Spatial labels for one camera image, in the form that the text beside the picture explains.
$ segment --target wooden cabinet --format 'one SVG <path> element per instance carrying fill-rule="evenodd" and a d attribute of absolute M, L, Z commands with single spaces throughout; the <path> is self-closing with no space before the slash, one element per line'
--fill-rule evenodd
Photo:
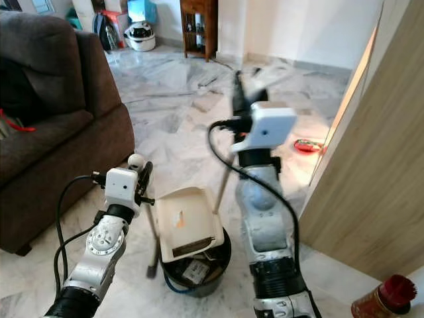
<path fill-rule="evenodd" d="M 218 0 L 180 0 L 184 55 L 201 56 L 206 62 L 218 48 Z M 200 28 L 196 16 L 202 16 Z"/>

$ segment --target marble tile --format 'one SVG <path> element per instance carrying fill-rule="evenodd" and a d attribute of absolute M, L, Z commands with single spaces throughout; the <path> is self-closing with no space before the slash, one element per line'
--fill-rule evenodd
<path fill-rule="evenodd" d="M 234 65 L 184 59 L 175 49 L 159 46 L 151 52 L 129 49 L 107 56 L 122 100 L 131 117 L 136 151 L 154 164 L 152 186 L 158 197 L 185 186 L 207 186 L 216 195 L 223 167 L 206 144 L 207 127 L 231 116 Z M 282 157 L 284 195 L 300 211 L 318 155 L 302 156 L 293 148 L 298 138 L 324 141 L 343 96 L 346 78 L 293 67 L 277 59 L 243 66 L 247 89 L 268 87 L 272 101 L 285 101 L 298 120 L 275 155 Z M 216 131 L 214 143 L 229 153 L 232 136 Z M 204 299 L 169 290 L 161 269 L 155 280 L 145 271 L 152 252 L 152 234 L 145 214 L 133 220 L 127 250 L 116 267 L 114 282 L 96 317 L 253 317 L 252 278 L 240 239 L 240 209 L 234 200 L 238 178 L 231 175 L 220 208 L 232 242 L 231 262 L 217 291 Z M 62 218 L 64 236 L 90 226 L 103 204 L 96 188 Z M 34 242 L 24 258 L 0 254 L 0 317 L 41 317 L 54 299 L 52 259 L 58 243 L 53 227 Z M 84 238 L 68 249 L 72 267 L 84 249 Z M 306 246 L 302 268 L 324 317 L 350 317 L 349 304 L 378 282 Z"/>

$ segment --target sofa armrest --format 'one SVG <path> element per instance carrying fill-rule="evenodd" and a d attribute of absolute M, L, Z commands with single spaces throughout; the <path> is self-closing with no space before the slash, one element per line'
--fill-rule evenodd
<path fill-rule="evenodd" d="M 87 110 L 100 117 L 121 104 L 99 37 L 76 31 Z"/>

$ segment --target red object on floor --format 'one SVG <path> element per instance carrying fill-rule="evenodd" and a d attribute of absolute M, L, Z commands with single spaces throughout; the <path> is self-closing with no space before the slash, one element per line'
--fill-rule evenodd
<path fill-rule="evenodd" d="M 7 123 L 10 127 L 12 127 L 13 129 L 16 129 L 17 131 L 28 131 L 28 132 L 36 131 L 36 129 L 35 129 L 34 127 L 21 127 L 21 126 L 18 126 L 18 125 L 16 125 L 16 124 L 12 123 L 10 120 L 8 120 L 8 119 L 7 119 L 7 117 L 6 117 L 6 115 L 4 114 L 4 112 L 3 112 L 3 109 L 2 109 L 2 108 L 0 109 L 0 117 L 1 117 L 1 118 L 3 118 L 3 119 L 5 120 L 5 122 L 6 122 L 6 123 Z"/>
<path fill-rule="evenodd" d="M 314 154 L 324 147 L 320 142 L 310 141 L 308 139 L 297 139 L 294 142 L 294 148 L 301 154 Z"/>
<path fill-rule="evenodd" d="M 402 275 L 393 275 L 379 287 L 380 298 L 392 311 L 407 305 L 417 295 L 413 282 Z"/>

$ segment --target black cable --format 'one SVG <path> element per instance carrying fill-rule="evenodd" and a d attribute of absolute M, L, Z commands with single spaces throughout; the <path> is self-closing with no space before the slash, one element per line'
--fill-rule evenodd
<path fill-rule="evenodd" d="M 218 158 L 218 160 L 221 161 L 224 165 L 226 165 L 229 169 L 237 172 L 238 174 L 252 180 L 253 182 L 256 182 L 258 185 L 267 189 L 269 192 L 271 192 L 277 199 L 279 199 L 287 207 L 287 209 L 290 212 L 291 218 L 293 219 L 294 263 L 295 263 L 296 270 L 300 273 L 299 221 L 297 220 L 297 215 L 296 215 L 296 212 L 294 211 L 293 207 L 290 205 L 290 203 L 286 199 L 284 199 L 274 188 L 269 186 L 267 183 L 255 178 L 254 176 L 247 174 L 246 172 L 243 172 L 241 169 L 234 167 L 231 163 L 228 163 L 220 154 L 218 154 L 217 150 L 213 146 L 212 138 L 211 138 L 212 130 L 216 127 L 229 127 L 229 122 L 231 122 L 231 121 L 217 121 L 209 127 L 209 129 L 207 131 L 207 141 L 208 141 L 209 147 L 211 148 L 212 153 Z"/>
<path fill-rule="evenodd" d="M 73 237 L 67 239 L 63 246 L 65 247 L 69 242 L 72 242 L 73 240 L 77 239 L 78 237 L 90 232 L 97 224 L 93 224 L 88 229 L 74 235 Z M 60 294 L 60 277 L 59 277 L 59 269 L 58 269 L 58 260 L 59 260 L 59 254 L 60 254 L 61 248 L 58 247 L 56 253 L 54 254 L 54 261 L 53 261 L 53 267 L 54 267 L 54 279 L 56 281 L 56 299 L 59 297 Z"/>
<path fill-rule="evenodd" d="M 62 234 L 62 228 L 60 226 L 60 207 L 62 205 L 62 202 L 64 200 L 65 194 L 68 191 L 68 189 L 75 182 L 77 182 L 79 180 L 84 180 L 84 179 L 91 179 L 91 176 L 76 177 L 66 185 L 66 187 L 64 188 L 64 190 L 60 194 L 60 198 L 59 198 L 59 202 L 58 202 L 58 208 L 56 210 L 56 231 L 58 232 L 58 237 L 59 237 L 59 245 L 60 245 L 59 249 L 62 252 L 62 260 L 63 260 L 63 265 L 64 265 L 64 282 L 65 282 L 66 278 L 68 278 L 68 259 L 67 259 L 67 256 L 66 256 L 66 249 L 65 249 L 65 246 L 64 246 L 64 236 Z"/>

